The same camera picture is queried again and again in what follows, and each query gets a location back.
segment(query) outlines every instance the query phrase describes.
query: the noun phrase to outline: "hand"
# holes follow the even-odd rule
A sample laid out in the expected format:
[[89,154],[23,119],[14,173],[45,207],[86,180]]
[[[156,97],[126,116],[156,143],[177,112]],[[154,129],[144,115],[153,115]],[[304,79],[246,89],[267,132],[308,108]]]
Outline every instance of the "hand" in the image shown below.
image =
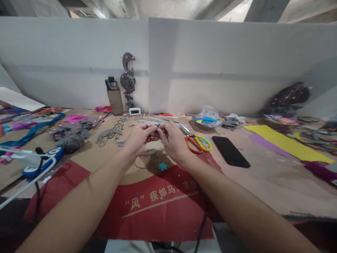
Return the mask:
[[173,121],[161,125],[158,128],[158,132],[168,155],[176,163],[181,164],[186,157],[192,154],[186,144],[182,131]]
[[157,126],[148,123],[135,126],[126,139],[123,149],[136,156],[140,155],[146,143],[159,140],[159,134],[154,133],[156,130]]

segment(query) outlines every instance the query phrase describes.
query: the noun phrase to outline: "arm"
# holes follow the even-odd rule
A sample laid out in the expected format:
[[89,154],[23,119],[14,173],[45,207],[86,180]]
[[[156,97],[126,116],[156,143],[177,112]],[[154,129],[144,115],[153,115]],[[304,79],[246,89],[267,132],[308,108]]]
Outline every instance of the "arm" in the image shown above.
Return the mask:
[[96,230],[119,181],[149,141],[156,126],[131,131],[124,147],[65,196],[39,223],[17,252],[78,252]]
[[258,197],[193,155],[175,124],[165,123],[158,132],[169,156],[198,182],[248,248],[257,252],[319,252]]

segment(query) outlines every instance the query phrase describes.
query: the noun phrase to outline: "power cord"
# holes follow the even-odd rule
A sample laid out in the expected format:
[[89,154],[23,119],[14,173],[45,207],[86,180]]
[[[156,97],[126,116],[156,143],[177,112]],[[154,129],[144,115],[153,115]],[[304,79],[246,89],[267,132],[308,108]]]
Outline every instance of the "power cord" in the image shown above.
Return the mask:
[[32,186],[35,182],[37,182],[41,177],[43,177],[54,165],[56,164],[56,159],[52,155],[47,155],[47,154],[42,154],[42,155],[37,155],[37,154],[32,154],[32,153],[25,153],[22,152],[21,150],[17,150],[11,147],[7,146],[0,146],[1,151],[9,151],[12,153],[17,153],[17,154],[22,154],[22,155],[30,155],[30,156],[39,156],[39,157],[48,157],[52,160],[52,163],[49,165],[45,171],[43,171],[40,175],[38,175],[34,180],[32,180],[29,184],[27,184],[25,187],[23,187],[21,190],[17,191],[13,196],[9,197],[5,202],[3,202],[0,205],[0,210],[4,208],[6,205],[8,205],[13,199],[15,199],[17,196],[19,196],[21,193],[23,193],[25,190],[27,190],[30,186]]
[[[39,167],[38,167],[38,169],[36,171],[35,177],[37,177],[39,175],[40,171],[41,171],[43,160],[44,160],[44,158],[41,157],[41,161],[40,161]],[[37,181],[35,182],[35,187],[36,187],[36,195],[37,195],[37,197],[36,197],[36,207],[35,207],[34,222],[37,223],[38,222],[38,213],[39,213],[39,208],[40,208],[40,198],[41,198],[40,187],[39,187],[39,184],[38,184]]]
[[[194,250],[194,253],[197,253],[198,248],[199,248],[199,244],[200,244],[200,240],[201,240],[201,236],[203,235],[203,231],[204,231],[204,228],[205,228],[205,225],[206,225],[207,215],[208,215],[208,210],[209,210],[209,208],[208,208],[208,204],[207,204],[207,201],[206,201],[206,198],[205,198],[203,192],[200,190],[200,188],[199,188],[197,182],[196,182],[194,179],[193,179],[193,181],[194,181],[194,184],[196,185],[197,190],[199,191],[200,195],[203,197],[204,202],[205,202],[205,207],[206,207],[206,209],[205,209],[205,214],[204,214],[204,218],[203,218],[203,221],[202,221],[202,223],[201,223],[201,226],[200,226],[200,229],[199,229],[199,232],[198,232],[197,245],[196,245],[196,248],[195,248],[195,250]],[[170,249],[172,249],[172,250],[174,250],[174,251],[176,251],[176,252],[178,252],[178,253],[184,253],[184,252],[181,251],[180,249],[178,249],[178,248],[176,248],[176,247],[173,247],[173,246],[168,246],[168,247],[166,247],[165,245],[163,245],[163,244],[161,244],[161,243],[159,243],[159,242],[153,242],[153,243],[157,244],[160,248],[165,249],[165,250],[170,250]]]

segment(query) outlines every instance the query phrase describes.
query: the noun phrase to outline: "yellow scissors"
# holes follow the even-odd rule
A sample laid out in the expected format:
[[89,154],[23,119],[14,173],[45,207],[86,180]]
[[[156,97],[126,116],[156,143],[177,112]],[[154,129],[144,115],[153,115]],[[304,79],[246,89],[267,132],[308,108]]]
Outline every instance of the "yellow scissors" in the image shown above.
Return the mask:
[[[193,134],[191,134],[190,131],[188,131],[188,129],[187,129],[186,127],[184,127],[182,124],[180,124],[180,126],[181,126],[182,130],[185,132],[185,134],[187,135],[185,139],[186,139],[187,146],[189,147],[189,150],[191,150],[193,153],[196,153],[196,154],[201,154],[201,153],[204,152],[204,151],[209,152],[209,151],[212,150],[212,145],[211,145],[211,143],[210,143],[206,138],[201,137],[201,136],[197,136],[197,135],[193,135]],[[204,141],[208,144],[209,148],[208,148],[208,149],[205,148],[205,147],[200,143],[199,139],[204,140]],[[191,142],[192,142],[192,143],[199,149],[199,151],[198,151],[198,150],[195,150],[195,149],[192,149],[192,148],[189,146],[189,141],[191,141]]]

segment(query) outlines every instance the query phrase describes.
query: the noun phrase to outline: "scissor handle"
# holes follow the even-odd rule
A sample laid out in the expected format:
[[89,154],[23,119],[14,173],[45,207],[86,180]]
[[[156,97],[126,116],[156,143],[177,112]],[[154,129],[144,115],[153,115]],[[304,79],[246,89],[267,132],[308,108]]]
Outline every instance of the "scissor handle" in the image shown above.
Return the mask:
[[[203,148],[202,148],[202,146],[198,145],[191,137],[186,136],[185,140],[186,140],[186,144],[187,144],[189,150],[191,150],[193,153],[195,153],[195,154],[201,154],[204,151]],[[191,141],[199,149],[199,151],[197,151],[195,149],[192,149],[189,146],[189,141]]]
[[[199,146],[200,146],[204,151],[209,152],[209,151],[212,150],[212,145],[211,145],[211,143],[210,143],[206,138],[201,137],[201,136],[195,136],[195,138],[196,138],[196,141],[197,141],[197,143],[199,144]],[[202,145],[202,144],[200,143],[199,139],[204,140],[204,141],[208,144],[209,148],[208,148],[208,149],[205,148],[204,145]]]

